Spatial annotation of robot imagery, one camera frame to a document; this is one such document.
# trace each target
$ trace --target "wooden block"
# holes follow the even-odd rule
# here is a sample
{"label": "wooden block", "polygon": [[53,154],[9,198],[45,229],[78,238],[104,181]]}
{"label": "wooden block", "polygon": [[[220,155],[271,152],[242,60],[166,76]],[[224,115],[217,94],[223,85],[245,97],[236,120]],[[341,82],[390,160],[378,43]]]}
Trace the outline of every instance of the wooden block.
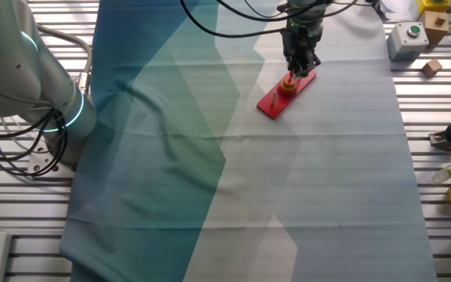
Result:
{"label": "wooden block", "polygon": [[448,21],[448,14],[447,13],[438,13],[436,16],[435,24],[438,27],[441,27],[445,22]]}
{"label": "wooden block", "polygon": [[443,66],[437,59],[431,60],[422,67],[422,72],[426,75],[426,77],[431,78],[435,74],[437,74]]}
{"label": "wooden block", "polygon": [[425,11],[419,21],[424,25],[431,45],[437,45],[448,34],[449,21],[446,13]]}

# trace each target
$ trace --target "wire bundle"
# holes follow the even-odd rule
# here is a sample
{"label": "wire bundle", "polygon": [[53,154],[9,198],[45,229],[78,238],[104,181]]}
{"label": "wire bundle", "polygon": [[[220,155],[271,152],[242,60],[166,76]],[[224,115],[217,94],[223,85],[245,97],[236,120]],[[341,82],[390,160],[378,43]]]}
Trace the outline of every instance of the wire bundle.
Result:
{"label": "wire bundle", "polygon": [[[223,0],[215,0],[215,1],[218,2],[220,5],[222,5],[224,8],[228,9],[229,11],[235,13],[238,16],[242,16],[243,18],[246,18],[246,19],[249,19],[249,20],[255,20],[255,21],[260,21],[260,22],[268,22],[268,23],[293,19],[296,16],[300,16],[301,14],[308,12],[310,9],[316,7],[317,5],[322,5],[322,4],[327,3],[326,0],[316,0],[311,5],[307,5],[304,8],[293,10],[292,14],[290,14],[288,16],[276,17],[278,15],[276,15],[276,16],[264,16],[264,15],[259,14],[256,10],[253,9],[253,7],[250,5],[250,3],[247,2],[248,6],[252,10],[254,10],[255,13],[257,13],[258,15],[261,16],[259,18],[259,17],[256,17],[256,16],[250,16],[250,15],[247,15],[245,13],[242,13],[241,11],[239,11],[237,9],[234,9],[232,6],[230,6],[229,4],[225,3]],[[336,11],[336,12],[325,14],[325,15],[321,16],[320,18],[325,18],[325,17],[328,17],[328,16],[335,16],[335,15],[337,15],[339,13],[342,13],[345,10],[351,8],[353,5],[355,5],[357,3],[357,1],[358,0],[352,0],[352,2],[349,2],[349,3],[336,3],[336,4],[346,4],[346,6],[344,8],[342,8],[342,9]],[[200,22],[198,22],[196,20],[196,18],[194,18],[194,16],[189,11],[189,8],[187,7],[185,0],[180,0],[180,5],[184,9],[184,12],[189,17],[189,19],[194,23],[194,25],[199,27],[202,31],[204,31],[204,32],[206,32],[208,34],[217,36],[217,37],[222,37],[222,38],[248,38],[248,37],[253,37],[253,36],[258,36],[258,35],[278,33],[278,32],[286,30],[285,28],[280,28],[280,29],[275,29],[275,30],[270,30],[270,31],[259,31],[259,32],[249,33],[249,34],[221,34],[221,33],[218,33],[218,32],[215,32],[215,31],[207,29]]]}
{"label": "wire bundle", "polygon": [[[56,126],[58,128],[58,140],[56,143],[56,147],[50,150],[50,151],[56,150],[56,152],[54,152],[55,155],[53,159],[44,168],[41,168],[36,172],[26,172],[23,169],[17,167],[13,162],[21,160],[22,158],[34,153],[34,150],[38,146],[45,132],[44,130],[46,129],[50,121],[55,121]],[[36,177],[42,176],[55,168],[55,166],[59,163],[60,159],[62,158],[67,148],[67,128],[65,126],[65,119],[63,118],[63,114],[61,114],[60,111],[57,110],[56,108],[51,109],[41,120],[39,120],[37,123],[30,126],[29,128],[26,128],[19,132],[0,134],[0,140],[15,138],[27,134],[28,132],[31,132],[32,130],[35,129],[38,130],[38,136],[36,137],[32,146],[21,154],[9,157],[8,154],[5,153],[0,146],[0,169],[4,170],[5,172],[8,172],[11,175]],[[2,162],[8,163],[13,169],[7,168],[2,164]]]}

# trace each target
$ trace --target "black cable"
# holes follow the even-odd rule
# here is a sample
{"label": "black cable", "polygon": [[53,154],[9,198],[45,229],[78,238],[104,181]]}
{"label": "black cable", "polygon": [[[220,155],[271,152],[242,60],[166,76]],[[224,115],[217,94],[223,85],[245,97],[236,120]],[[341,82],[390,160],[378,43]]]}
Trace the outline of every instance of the black cable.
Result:
{"label": "black cable", "polygon": [[46,126],[48,125],[48,123],[52,120],[52,115],[54,114],[56,110],[52,110],[50,113],[46,114],[45,117],[48,117],[45,121],[45,123],[43,124],[43,126],[41,127],[41,130],[38,133],[38,137],[36,138],[36,141],[33,143],[33,145],[31,146],[31,148],[29,148],[29,150],[23,152],[22,154],[19,154],[15,157],[1,157],[0,156],[0,161],[18,161],[19,159],[26,157],[30,154],[32,154],[32,152],[34,151],[34,149],[38,146],[39,144],[39,139],[43,136],[44,130],[46,129]]}
{"label": "black cable", "polygon": [[254,13],[256,13],[257,15],[259,15],[259,16],[261,16],[261,17],[263,17],[263,18],[266,18],[266,19],[272,19],[272,18],[275,18],[275,17],[277,17],[277,16],[283,14],[283,12],[279,12],[279,13],[277,13],[277,14],[274,15],[274,16],[266,16],[266,15],[262,15],[262,14],[259,13],[252,5],[250,5],[250,3],[248,2],[248,0],[244,0],[244,2],[248,5],[248,7],[250,7],[250,9],[251,9],[252,11],[254,11]]}
{"label": "black cable", "polygon": [[39,125],[41,125],[43,122],[46,122],[46,120],[49,120],[51,118],[51,116],[52,116],[52,112],[49,112],[41,120],[39,120],[36,124],[32,125],[31,127],[26,128],[19,132],[12,133],[12,134],[0,134],[0,138],[12,138],[12,137],[21,136],[23,134],[31,132],[34,129],[36,129],[37,127],[39,127]]}
{"label": "black cable", "polygon": [[349,9],[349,8],[353,7],[354,4],[357,3],[357,1],[358,1],[358,0],[352,0],[352,2],[349,2],[348,5],[345,6],[344,8],[342,8],[342,9],[340,9],[340,10],[338,10],[338,11],[332,12],[332,13],[324,14],[321,18],[326,18],[326,17],[329,17],[329,16],[335,16],[335,15],[338,15],[338,14],[344,12],[346,9]]}
{"label": "black cable", "polygon": [[315,7],[317,5],[321,5],[321,4],[325,3],[324,0],[321,0],[321,1],[317,1],[316,0],[316,2],[312,3],[311,5],[306,6],[304,8],[300,8],[300,10],[298,12],[295,12],[295,13],[293,13],[291,15],[283,16],[283,17],[275,18],[275,19],[264,19],[264,18],[258,18],[256,16],[250,16],[250,15],[247,15],[246,13],[242,13],[242,12],[234,9],[229,4],[225,3],[223,0],[215,0],[215,1],[218,2],[220,5],[223,5],[226,9],[228,9],[229,11],[235,13],[238,16],[242,16],[242,17],[247,18],[249,20],[256,20],[256,21],[261,21],[261,22],[278,22],[278,21],[289,20],[289,19],[292,19],[292,18],[294,18],[296,16],[300,16],[301,14],[309,11],[310,9],[312,9],[313,7]]}
{"label": "black cable", "polygon": [[[339,2],[334,2],[334,4],[338,4],[338,5],[347,5],[349,3],[339,3]],[[373,4],[359,4],[359,3],[354,3],[353,5],[358,5],[358,6],[362,6],[362,7],[373,7]]]}
{"label": "black cable", "polygon": [[[41,175],[44,175],[44,174],[50,172],[51,170],[53,170],[53,168],[55,168],[55,166],[59,163],[60,159],[62,158],[63,154],[65,153],[65,149],[67,148],[67,128],[65,127],[65,120],[63,119],[63,117],[60,117],[58,114],[55,115],[55,118],[57,120],[56,125],[59,129],[58,134],[59,134],[59,136],[63,136],[63,137],[60,138],[59,144],[57,146],[57,148],[60,148],[60,151],[58,152],[57,155],[54,155],[52,161],[50,161],[49,164],[47,164],[44,168],[40,169],[37,172],[30,173],[30,172],[25,172],[24,170],[18,168],[11,161],[7,161],[8,164],[11,165],[18,172],[14,172],[14,171],[6,168],[5,166],[3,166],[1,164],[1,162],[0,162],[0,169],[4,170],[5,172],[9,173],[10,175],[28,176],[28,177],[41,176]],[[0,154],[5,155],[4,152],[2,152],[1,147],[0,147]]]}
{"label": "black cable", "polygon": [[222,37],[222,38],[248,38],[248,37],[253,37],[253,36],[258,36],[258,35],[264,35],[264,34],[273,34],[273,33],[278,33],[281,31],[285,31],[285,28],[280,28],[280,29],[276,29],[276,30],[271,30],[271,31],[259,31],[259,32],[254,32],[254,33],[250,33],[250,34],[221,34],[215,31],[211,31],[209,29],[207,29],[206,27],[204,27],[203,25],[201,25],[201,23],[199,23],[191,14],[191,12],[189,11],[189,9],[187,9],[186,3],[184,2],[184,0],[180,0],[180,5],[182,5],[182,7],[184,8],[184,12],[186,12],[186,15],[189,17],[189,19],[197,26],[199,27],[202,31],[214,35],[214,36],[218,36],[218,37]]}

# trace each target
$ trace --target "yellow box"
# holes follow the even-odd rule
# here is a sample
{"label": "yellow box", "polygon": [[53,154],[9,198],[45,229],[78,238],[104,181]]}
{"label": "yellow box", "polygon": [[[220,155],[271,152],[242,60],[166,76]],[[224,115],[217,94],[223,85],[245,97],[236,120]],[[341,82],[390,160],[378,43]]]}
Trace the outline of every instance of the yellow box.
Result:
{"label": "yellow box", "polygon": [[419,7],[419,14],[422,15],[425,11],[446,12],[450,7],[450,0],[441,0],[439,2],[434,0],[417,0]]}

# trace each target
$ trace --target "cable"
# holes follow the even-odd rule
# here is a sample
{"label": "cable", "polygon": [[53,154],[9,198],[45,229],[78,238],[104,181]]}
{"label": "cable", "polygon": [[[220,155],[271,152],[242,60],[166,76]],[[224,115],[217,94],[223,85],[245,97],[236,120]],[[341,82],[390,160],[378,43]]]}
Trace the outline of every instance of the cable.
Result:
{"label": "cable", "polygon": [[[334,4],[338,4],[338,5],[347,5],[349,3],[339,3],[339,2],[334,2]],[[358,5],[358,6],[362,6],[362,7],[373,7],[373,4],[359,4],[359,3],[355,3],[353,5]]]}
{"label": "cable", "polygon": [[[48,125],[48,123],[52,120],[52,115],[55,113],[55,111],[50,112],[49,114],[46,115],[47,119],[45,120],[45,122],[43,123],[43,126],[41,129],[45,129],[46,126]],[[38,133],[38,137],[36,138],[36,140],[34,141],[34,143],[32,144],[31,148],[29,148],[29,150],[15,156],[15,157],[4,157],[4,156],[0,156],[0,161],[18,161],[19,159],[26,157],[30,154],[32,154],[32,151],[34,151],[34,149],[36,149],[36,147],[39,144],[39,139],[43,136],[43,131],[41,130]]]}
{"label": "cable", "polygon": [[30,110],[53,110],[53,108],[50,107],[40,107],[40,108],[32,108]]}
{"label": "cable", "polygon": [[344,12],[346,9],[349,9],[349,8],[353,7],[354,4],[357,3],[357,1],[358,1],[358,0],[353,0],[352,2],[348,3],[348,5],[345,6],[344,8],[342,8],[342,9],[340,9],[340,10],[338,10],[338,11],[332,12],[332,13],[325,14],[325,15],[322,16],[322,18],[326,18],[326,17],[329,17],[329,16],[335,16],[335,15],[338,15],[338,14]]}
{"label": "cable", "polygon": [[203,25],[201,25],[201,23],[199,23],[194,16],[191,14],[191,12],[189,11],[189,9],[186,6],[186,3],[184,2],[184,0],[180,0],[180,5],[184,8],[184,12],[186,12],[186,15],[189,17],[189,19],[197,26],[199,27],[202,31],[214,35],[214,36],[218,36],[218,37],[222,37],[222,38],[248,38],[248,37],[253,37],[253,36],[258,36],[258,35],[264,35],[264,34],[273,34],[273,33],[278,33],[281,31],[285,31],[284,28],[280,28],[277,30],[271,30],[271,31],[260,31],[260,32],[254,32],[254,33],[250,33],[250,34],[221,34],[215,31],[211,31],[209,29],[207,29],[206,27],[204,27]]}
{"label": "cable", "polygon": [[242,13],[242,12],[234,9],[229,4],[225,3],[223,0],[215,0],[215,1],[218,2],[220,5],[223,5],[226,9],[228,9],[229,11],[235,13],[238,16],[242,16],[242,17],[247,18],[249,20],[256,20],[256,21],[261,21],[261,22],[278,22],[278,21],[289,20],[289,19],[292,19],[292,18],[294,18],[296,16],[300,16],[301,14],[309,11],[310,9],[312,9],[313,7],[315,7],[317,5],[324,4],[323,0],[320,0],[320,1],[316,0],[316,2],[312,3],[311,5],[306,6],[304,8],[300,8],[300,10],[298,12],[295,12],[295,13],[293,13],[291,15],[283,16],[283,17],[275,18],[275,19],[264,19],[264,18],[257,18],[256,16],[250,16],[250,15],[247,15],[246,13]]}
{"label": "cable", "polygon": [[[55,168],[55,166],[59,163],[60,159],[62,158],[63,154],[65,153],[65,149],[67,148],[67,128],[63,127],[65,125],[65,120],[63,119],[63,117],[60,117],[57,113],[55,113],[56,116],[54,117],[55,119],[57,119],[58,121],[58,126],[61,128],[60,131],[60,135],[63,136],[63,138],[59,141],[59,147],[60,151],[58,152],[57,155],[55,155],[52,159],[52,161],[49,162],[49,164],[47,164],[44,168],[40,169],[37,172],[25,172],[24,170],[18,168],[16,165],[14,165],[14,163],[12,163],[11,161],[7,161],[8,164],[10,166],[12,166],[14,169],[16,169],[18,172],[14,172],[8,168],[6,168],[5,166],[3,166],[0,162],[0,169],[4,170],[5,172],[8,172],[10,175],[15,175],[15,176],[29,176],[29,177],[36,177],[36,176],[41,176],[44,175],[48,172],[50,172],[53,168]],[[0,154],[5,156],[4,152],[2,152],[2,149],[0,147]]]}
{"label": "cable", "polygon": [[[22,126],[19,125],[18,122],[15,121],[15,119],[13,117],[10,117],[12,119],[13,122],[16,123],[16,125],[22,129]],[[9,130],[8,125],[6,124],[6,121],[4,118],[0,117],[0,121],[3,124],[3,128],[5,128],[6,133],[10,134],[11,130]],[[29,133],[26,133],[27,136],[31,137],[32,139],[34,138],[34,136],[30,135]],[[13,140],[13,142],[19,146],[20,148],[24,149],[24,150],[29,150],[28,147],[26,147],[25,145],[23,145],[22,143],[19,142],[19,140],[17,140],[15,137],[11,137],[11,139]],[[39,151],[39,150],[34,150],[32,153],[34,154],[47,154],[47,153],[51,153],[55,150],[56,148],[53,148],[51,150],[43,150],[43,151]]]}
{"label": "cable", "polygon": [[264,17],[264,18],[266,18],[266,19],[272,19],[272,18],[275,18],[275,17],[277,17],[277,16],[279,16],[279,15],[281,15],[283,12],[279,12],[279,13],[277,13],[276,15],[274,15],[274,16],[266,16],[266,15],[262,15],[261,13],[259,13],[259,12],[257,12],[257,10],[252,6],[252,5],[250,5],[250,3],[248,2],[248,0],[244,0],[244,2],[248,5],[248,7],[250,7],[250,9],[252,10],[252,11],[254,11],[254,13],[256,13],[257,15],[259,15],[259,16],[261,16],[261,17]]}
{"label": "cable", "polygon": [[54,37],[61,38],[65,41],[68,41],[68,42],[71,42],[71,43],[81,46],[88,54],[88,58],[87,58],[86,64],[85,64],[85,72],[86,73],[90,72],[90,69],[92,68],[92,49],[90,48],[90,45],[88,45],[86,42],[82,41],[80,38],[77,38],[73,35],[66,34],[61,31],[56,31],[51,28],[43,27],[39,23],[37,23],[37,25],[38,25],[38,30],[41,32],[50,34]]}
{"label": "cable", "polygon": [[10,99],[10,100],[15,101],[15,102],[19,102],[19,103],[29,103],[29,104],[33,104],[33,105],[38,104],[38,103],[42,103],[42,104],[49,105],[52,108],[55,108],[55,105],[53,105],[51,102],[48,102],[48,101],[31,101],[31,100],[27,100],[27,99],[21,99],[21,98],[17,98],[17,97],[13,97],[13,96],[8,96],[8,95],[3,94],[1,92],[0,92],[0,96],[3,97],[3,98],[6,98],[6,99]]}
{"label": "cable", "polygon": [[41,120],[39,120],[36,124],[30,126],[29,128],[24,129],[20,132],[12,133],[12,134],[0,134],[0,138],[12,138],[12,137],[21,136],[25,133],[31,132],[33,129],[39,127],[39,125],[41,125],[43,122],[48,124],[48,122],[51,120],[51,116],[52,116],[52,111],[50,113],[46,114]]}

